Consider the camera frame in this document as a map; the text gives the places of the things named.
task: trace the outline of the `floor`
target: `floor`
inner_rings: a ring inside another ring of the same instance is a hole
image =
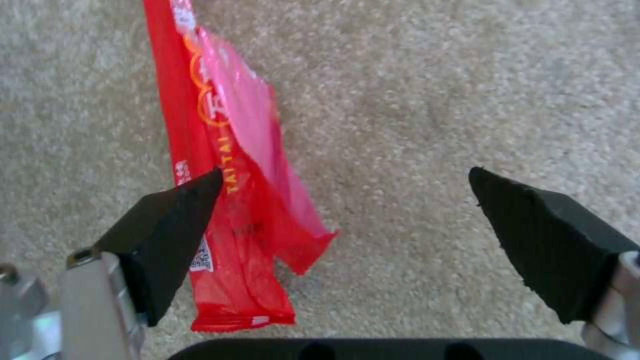
[[[172,184],[141,1],[0,12],[0,259],[57,288],[67,254]],[[636,0],[198,0],[274,84],[289,157],[342,236],[280,276],[296,327],[231,336],[579,341],[524,287],[471,166],[640,233]],[[196,341],[185,284],[145,359]]]

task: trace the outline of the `barcode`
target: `barcode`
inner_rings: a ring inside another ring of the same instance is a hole
[[[189,267],[191,271],[208,271],[213,272],[213,260],[211,259],[211,250],[209,250],[209,244],[207,244],[207,238],[202,237],[196,256],[191,262]]]

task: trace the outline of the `black gripper pad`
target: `black gripper pad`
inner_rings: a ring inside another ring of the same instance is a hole
[[[561,322],[588,321],[618,254],[639,247],[571,197],[474,167],[469,182],[510,262]]]

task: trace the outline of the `beige carpet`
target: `beige carpet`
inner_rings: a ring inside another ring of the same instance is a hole
[[[342,236],[281,278],[297,327],[235,336],[578,341],[476,207],[472,165],[572,194],[640,233],[637,0],[199,0],[271,81],[286,147]],[[0,259],[56,289],[171,167],[140,1],[0,5]],[[185,285],[146,359],[208,335]]]

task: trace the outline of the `candy wrapper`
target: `candy wrapper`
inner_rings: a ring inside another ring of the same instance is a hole
[[[282,145],[273,88],[196,24],[188,0],[144,0],[176,184],[214,167],[224,189],[191,265],[194,331],[294,323],[275,257],[304,274],[324,227]]]

